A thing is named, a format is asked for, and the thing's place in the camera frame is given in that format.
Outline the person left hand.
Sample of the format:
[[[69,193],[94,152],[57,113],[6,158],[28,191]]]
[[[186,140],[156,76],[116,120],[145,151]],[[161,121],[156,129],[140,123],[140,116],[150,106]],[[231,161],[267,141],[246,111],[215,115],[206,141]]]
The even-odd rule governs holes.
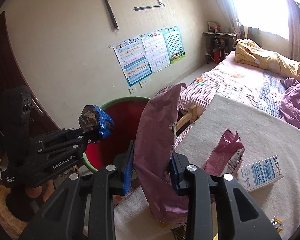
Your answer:
[[[27,187],[25,189],[26,195],[32,199],[36,199],[40,195],[42,195],[43,202],[46,202],[48,200],[48,198],[54,193],[54,191],[55,191],[55,188],[54,188],[52,179],[47,181],[45,191],[43,191],[42,186],[34,187],[34,188]]]

